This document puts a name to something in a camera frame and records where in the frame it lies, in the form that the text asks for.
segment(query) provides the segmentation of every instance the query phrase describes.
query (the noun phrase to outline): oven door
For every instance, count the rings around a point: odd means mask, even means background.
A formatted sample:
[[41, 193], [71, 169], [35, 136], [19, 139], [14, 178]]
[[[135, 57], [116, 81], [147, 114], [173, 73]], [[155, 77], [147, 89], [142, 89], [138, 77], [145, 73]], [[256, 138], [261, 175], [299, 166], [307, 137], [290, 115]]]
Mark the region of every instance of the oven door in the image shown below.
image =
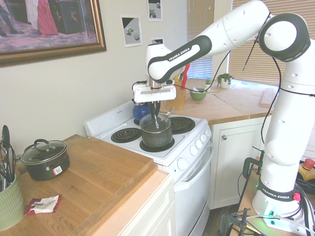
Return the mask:
[[[177, 236], [188, 236], [197, 222], [198, 227], [202, 228], [201, 232], [204, 230], [209, 215], [209, 211], [205, 211], [204, 207], [210, 194], [212, 157], [212, 147], [207, 146], [200, 156], [200, 162], [197, 161], [197, 164], [193, 166], [194, 172], [191, 174], [191, 171], [187, 171], [188, 174], [174, 186]], [[208, 215], [200, 217], [202, 212]]]

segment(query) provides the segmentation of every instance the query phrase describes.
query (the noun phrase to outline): lid handle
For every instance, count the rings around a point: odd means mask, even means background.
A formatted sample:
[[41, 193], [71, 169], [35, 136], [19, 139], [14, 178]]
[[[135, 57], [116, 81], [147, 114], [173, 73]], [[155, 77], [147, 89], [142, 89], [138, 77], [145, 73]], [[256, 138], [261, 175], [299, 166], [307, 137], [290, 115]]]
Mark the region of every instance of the lid handle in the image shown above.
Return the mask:
[[29, 145], [24, 151], [28, 150], [28, 149], [31, 148], [31, 147], [36, 148], [37, 143], [46, 143], [50, 148], [52, 148], [52, 149], [55, 149], [55, 148], [56, 148], [56, 147], [54, 147], [54, 146], [50, 146], [50, 145], [49, 145], [49, 142], [48, 142], [46, 139], [36, 139], [36, 140], [34, 141], [34, 144]]

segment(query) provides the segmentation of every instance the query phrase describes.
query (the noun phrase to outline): potted plant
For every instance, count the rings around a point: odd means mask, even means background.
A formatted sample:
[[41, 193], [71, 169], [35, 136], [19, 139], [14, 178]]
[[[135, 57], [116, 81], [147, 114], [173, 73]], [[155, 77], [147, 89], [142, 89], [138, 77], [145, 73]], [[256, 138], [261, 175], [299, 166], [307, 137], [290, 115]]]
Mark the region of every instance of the potted plant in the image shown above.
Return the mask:
[[231, 84], [231, 80], [233, 79], [233, 76], [231, 76], [228, 73], [221, 74], [217, 77], [218, 85], [220, 85], [221, 88], [223, 89], [228, 89]]
[[205, 86], [205, 90], [208, 89], [211, 85], [211, 81], [212, 79], [211, 78], [206, 78], [206, 86]]

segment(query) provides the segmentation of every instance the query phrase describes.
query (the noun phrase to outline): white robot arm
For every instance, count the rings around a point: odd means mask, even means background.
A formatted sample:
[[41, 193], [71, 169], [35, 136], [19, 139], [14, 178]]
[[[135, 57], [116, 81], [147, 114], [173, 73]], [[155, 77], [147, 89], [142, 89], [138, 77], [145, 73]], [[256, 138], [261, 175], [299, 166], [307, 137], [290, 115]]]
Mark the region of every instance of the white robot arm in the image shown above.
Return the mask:
[[[163, 85], [179, 75], [186, 64], [227, 52], [258, 37], [261, 49], [287, 62], [277, 104], [265, 140], [265, 159], [258, 191], [252, 202], [258, 214], [272, 209], [276, 215], [290, 216], [299, 209], [295, 178], [299, 160], [315, 121], [315, 41], [310, 39], [304, 19], [285, 13], [269, 17], [268, 8], [258, 0], [249, 1], [211, 24], [191, 42], [171, 52], [163, 44], [149, 45], [146, 85], [133, 88], [136, 102], [174, 99], [173, 85]], [[308, 221], [299, 211], [295, 222]], [[265, 220], [271, 227], [301, 235], [306, 231], [286, 221]]]

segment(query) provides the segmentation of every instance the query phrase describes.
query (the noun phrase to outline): oven handle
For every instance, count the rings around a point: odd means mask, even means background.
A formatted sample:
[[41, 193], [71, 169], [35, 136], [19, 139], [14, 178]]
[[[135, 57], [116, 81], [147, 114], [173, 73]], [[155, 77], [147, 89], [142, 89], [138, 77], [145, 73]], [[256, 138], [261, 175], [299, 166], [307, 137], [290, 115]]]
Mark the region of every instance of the oven handle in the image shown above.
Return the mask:
[[189, 180], [187, 182], [183, 182], [183, 181], [178, 182], [174, 186], [175, 192], [179, 192], [179, 191], [182, 191], [182, 190], [189, 189], [206, 172], [206, 170], [208, 169], [208, 166], [210, 165], [210, 162], [211, 162], [211, 157], [209, 157], [209, 160], [204, 165], [204, 167], [202, 167], [202, 169], [198, 172], [198, 174], [196, 174], [196, 176], [194, 178], [192, 178], [191, 180]]

